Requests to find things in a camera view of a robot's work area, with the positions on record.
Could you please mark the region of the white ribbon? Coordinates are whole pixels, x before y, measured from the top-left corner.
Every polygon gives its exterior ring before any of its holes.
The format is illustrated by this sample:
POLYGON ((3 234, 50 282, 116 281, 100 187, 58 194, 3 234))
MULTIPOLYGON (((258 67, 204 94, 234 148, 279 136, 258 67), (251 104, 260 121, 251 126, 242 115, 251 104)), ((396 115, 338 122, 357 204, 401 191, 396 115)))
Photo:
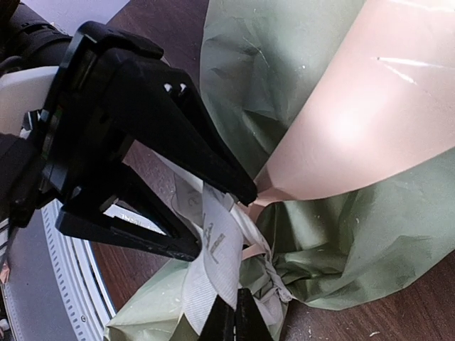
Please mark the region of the white ribbon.
POLYGON ((160 159, 175 175, 173 208, 202 243, 183 282, 184 318, 199 337, 215 298, 236 309, 237 291, 248 288, 273 340, 278 340, 293 296, 272 265, 267 241, 231 195, 160 159))

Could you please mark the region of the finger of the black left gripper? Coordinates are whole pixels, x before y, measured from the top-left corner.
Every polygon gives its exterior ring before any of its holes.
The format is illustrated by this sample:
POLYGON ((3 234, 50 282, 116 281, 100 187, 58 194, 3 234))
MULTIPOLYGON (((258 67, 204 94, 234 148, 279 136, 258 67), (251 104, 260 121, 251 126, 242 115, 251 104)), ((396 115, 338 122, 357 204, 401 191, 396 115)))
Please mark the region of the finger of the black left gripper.
POLYGON ((64 235, 193 261, 198 238, 128 165, 102 173, 61 207, 55 227, 64 235), (161 231, 105 214, 116 200, 133 207, 161 231))
POLYGON ((105 56, 113 74, 102 106, 117 128, 242 204, 256 199, 186 72, 119 48, 105 56))

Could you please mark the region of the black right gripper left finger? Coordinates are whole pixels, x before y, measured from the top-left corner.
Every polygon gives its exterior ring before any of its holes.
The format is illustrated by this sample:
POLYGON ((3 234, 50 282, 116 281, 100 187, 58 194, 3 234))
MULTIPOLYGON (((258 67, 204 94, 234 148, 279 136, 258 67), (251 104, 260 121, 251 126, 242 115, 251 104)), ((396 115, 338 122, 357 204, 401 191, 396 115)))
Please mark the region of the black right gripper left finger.
POLYGON ((235 314, 236 309, 217 296, 198 340, 235 341, 235 314))

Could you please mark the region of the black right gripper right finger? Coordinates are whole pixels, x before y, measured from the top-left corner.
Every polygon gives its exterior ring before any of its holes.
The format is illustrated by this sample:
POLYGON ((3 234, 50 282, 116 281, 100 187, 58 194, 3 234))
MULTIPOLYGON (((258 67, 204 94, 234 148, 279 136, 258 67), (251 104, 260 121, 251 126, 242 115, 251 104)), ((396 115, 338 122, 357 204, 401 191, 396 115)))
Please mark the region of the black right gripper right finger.
POLYGON ((241 288, 237 291, 235 339, 237 341, 273 340, 248 288, 241 288))

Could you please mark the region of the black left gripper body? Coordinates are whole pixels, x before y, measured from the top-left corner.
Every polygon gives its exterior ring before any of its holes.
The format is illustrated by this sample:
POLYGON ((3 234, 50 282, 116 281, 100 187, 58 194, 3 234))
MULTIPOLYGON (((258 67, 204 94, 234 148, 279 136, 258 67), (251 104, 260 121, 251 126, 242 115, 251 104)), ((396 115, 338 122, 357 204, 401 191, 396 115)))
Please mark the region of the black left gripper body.
POLYGON ((121 200, 162 226, 164 205, 123 160, 151 117, 144 72, 163 57, 146 38, 101 23, 73 37, 41 24, 6 44, 8 75, 57 69, 42 104, 23 111, 26 138, 6 136, 6 218, 25 227, 33 212, 62 203, 59 227, 117 227, 106 210, 121 200))

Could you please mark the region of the pink and green wrapping paper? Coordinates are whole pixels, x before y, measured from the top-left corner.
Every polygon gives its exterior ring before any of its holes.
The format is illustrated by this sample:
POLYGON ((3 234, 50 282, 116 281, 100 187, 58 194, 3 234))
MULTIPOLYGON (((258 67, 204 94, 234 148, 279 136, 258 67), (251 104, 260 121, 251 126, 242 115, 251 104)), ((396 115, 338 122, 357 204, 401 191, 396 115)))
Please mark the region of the pink and green wrapping paper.
MULTIPOLYGON (((211 1, 200 92, 293 298, 343 310, 454 250, 454 2, 211 1)), ((170 260, 106 340, 197 340, 170 260)))

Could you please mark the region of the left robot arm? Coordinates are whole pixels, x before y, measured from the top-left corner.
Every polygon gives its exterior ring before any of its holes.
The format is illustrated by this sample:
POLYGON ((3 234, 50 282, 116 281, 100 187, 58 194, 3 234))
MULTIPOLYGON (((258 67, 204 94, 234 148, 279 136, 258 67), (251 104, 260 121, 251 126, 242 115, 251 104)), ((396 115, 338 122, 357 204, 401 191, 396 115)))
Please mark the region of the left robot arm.
POLYGON ((189 75, 147 38, 88 21, 61 33, 1 2, 1 231, 61 202, 64 235, 194 260, 200 244, 124 163, 138 141, 248 205, 257 188, 189 75))

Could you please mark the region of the aluminium front rail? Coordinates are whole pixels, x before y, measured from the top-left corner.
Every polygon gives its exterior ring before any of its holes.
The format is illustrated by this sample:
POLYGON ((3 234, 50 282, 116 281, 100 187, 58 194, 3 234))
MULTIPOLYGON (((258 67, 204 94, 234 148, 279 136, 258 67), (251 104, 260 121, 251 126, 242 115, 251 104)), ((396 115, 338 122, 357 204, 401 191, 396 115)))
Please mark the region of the aluminium front rail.
POLYGON ((35 211, 9 249, 2 291, 15 340, 102 340, 116 314, 90 243, 55 228, 60 207, 35 211))

